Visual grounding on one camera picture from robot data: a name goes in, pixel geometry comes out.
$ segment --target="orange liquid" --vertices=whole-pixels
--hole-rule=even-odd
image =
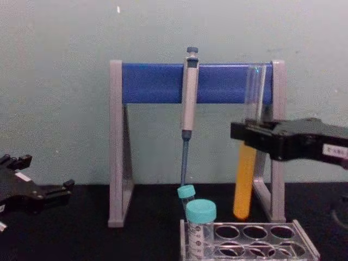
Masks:
[[[239,220],[249,216],[256,150],[241,144],[236,177],[233,214]]]

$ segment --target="gray stand frame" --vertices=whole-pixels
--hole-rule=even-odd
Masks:
[[[286,70],[284,61],[273,63],[271,118],[285,119]],[[131,149],[127,106],[122,103],[122,61],[110,61],[110,212],[108,226],[123,227],[132,198]],[[271,162],[271,191],[264,183],[265,153],[257,152],[253,187],[271,222],[285,222],[284,164]]]

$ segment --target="rack hole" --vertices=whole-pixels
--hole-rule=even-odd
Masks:
[[[258,256],[258,257],[265,256],[265,254],[260,249],[257,249],[257,248],[250,249],[250,252],[252,252],[255,256]]]
[[[215,233],[222,238],[236,238],[239,236],[239,231],[233,226],[220,226],[215,229]]]
[[[279,248],[279,251],[281,251],[284,255],[286,255],[288,257],[292,257],[293,256],[288,250]]]
[[[234,242],[226,242],[219,246],[219,251],[225,256],[240,257],[244,254],[245,250],[242,245]]]
[[[267,231],[259,226],[247,226],[243,229],[243,233],[251,239],[263,239],[267,236]]]
[[[267,242],[253,242],[249,245],[250,252],[258,257],[271,257],[275,254],[274,247]]]
[[[281,249],[286,250],[291,256],[294,257],[300,257],[306,253],[305,248],[295,242],[282,242],[279,244],[279,246]]]
[[[286,226],[276,226],[271,228],[271,233],[275,237],[289,239],[295,235],[295,232]]]

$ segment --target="white label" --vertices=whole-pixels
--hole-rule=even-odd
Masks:
[[[189,253],[191,258],[204,257],[204,232],[201,225],[189,223]]]
[[[348,158],[348,148],[336,145],[324,144],[324,146],[322,147],[322,153],[323,155],[333,156],[337,158]]]
[[[31,181],[31,179],[29,177],[27,177],[26,175],[24,175],[23,173],[21,172],[17,172],[15,174],[18,178],[21,178],[22,180],[28,182],[28,181]]]

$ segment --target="pipette stand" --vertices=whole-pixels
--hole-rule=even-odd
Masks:
[[[197,102],[243,103],[246,72],[250,65],[201,64]],[[282,120],[285,119],[286,106],[285,63],[274,60],[267,64],[267,68],[265,85],[268,89],[265,89],[263,119]],[[182,71],[182,64],[110,61],[109,227],[124,226],[134,188],[126,104],[181,103]],[[156,84],[160,85],[160,90],[152,88]],[[214,90],[219,85],[225,86],[223,92]],[[270,222],[285,222],[284,164],[271,161],[271,190],[268,190],[263,178],[265,158],[264,153],[257,152],[253,187]]]

